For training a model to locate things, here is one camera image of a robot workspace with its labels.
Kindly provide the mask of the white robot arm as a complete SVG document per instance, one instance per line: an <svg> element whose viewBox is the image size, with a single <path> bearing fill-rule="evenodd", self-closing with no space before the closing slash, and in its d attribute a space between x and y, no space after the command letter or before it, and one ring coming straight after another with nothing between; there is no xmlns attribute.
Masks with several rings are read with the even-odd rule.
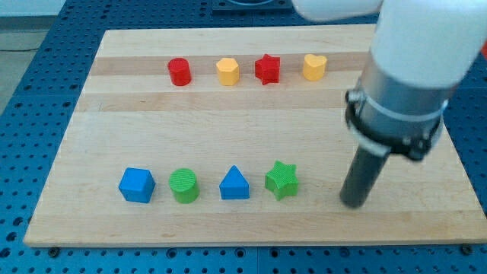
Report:
<svg viewBox="0 0 487 274"><path fill-rule="evenodd" d="M486 40L484 0L294 0L309 21L377 14L367 62L345 95L358 149L340 191L361 207L391 154L420 161L436 145L443 113Z"/></svg>

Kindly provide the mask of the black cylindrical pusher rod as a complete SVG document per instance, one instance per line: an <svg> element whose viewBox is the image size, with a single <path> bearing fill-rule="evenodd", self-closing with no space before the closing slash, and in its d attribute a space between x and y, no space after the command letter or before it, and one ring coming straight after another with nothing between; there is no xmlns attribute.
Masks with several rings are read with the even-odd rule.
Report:
<svg viewBox="0 0 487 274"><path fill-rule="evenodd" d="M362 207L382 171L389 154L376 155L359 146L339 193L342 203L352 209Z"/></svg>

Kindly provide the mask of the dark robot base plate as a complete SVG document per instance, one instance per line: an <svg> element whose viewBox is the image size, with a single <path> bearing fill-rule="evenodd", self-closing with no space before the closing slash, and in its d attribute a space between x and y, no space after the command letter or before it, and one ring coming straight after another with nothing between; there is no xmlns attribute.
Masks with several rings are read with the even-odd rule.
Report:
<svg viewBox="0 0 487 274"><path fill-rule="evenodd" d="M293 10L293 4L289 0L212 0L211 7L213 14Z"/></svg>

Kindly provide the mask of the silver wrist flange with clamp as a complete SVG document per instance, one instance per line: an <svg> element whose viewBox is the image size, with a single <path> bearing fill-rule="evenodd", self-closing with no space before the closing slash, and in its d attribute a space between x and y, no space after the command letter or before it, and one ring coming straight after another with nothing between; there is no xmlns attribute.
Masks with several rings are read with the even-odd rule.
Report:
<svg viewBox="0 0 487 274"><path fill-rule="evenodd" d="M372 154L420 161L441 137L443 112L455 89L407 84L369 54L356 86L345 93L347 127Z"/></svg>

